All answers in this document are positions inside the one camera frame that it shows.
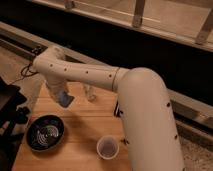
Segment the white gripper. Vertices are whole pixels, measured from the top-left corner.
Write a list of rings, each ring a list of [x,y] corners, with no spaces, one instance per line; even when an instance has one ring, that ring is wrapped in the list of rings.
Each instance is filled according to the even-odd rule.
[[[46,87],[49,91],[50,97],[55,101],[59,101],[59,94],[62,92],[68,92],[67,83],[64,79],[56,77],[48,77],[46,79]]]

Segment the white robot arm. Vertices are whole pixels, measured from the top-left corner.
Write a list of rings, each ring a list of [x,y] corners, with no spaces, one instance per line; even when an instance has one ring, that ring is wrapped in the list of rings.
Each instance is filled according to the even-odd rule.
[[[58,46],[33,61],[56,103],[72,102],[67,83],[77,81],[115,92],[132,171],[186,171],[167,87],[155,71],[137,67],[68,62]]]

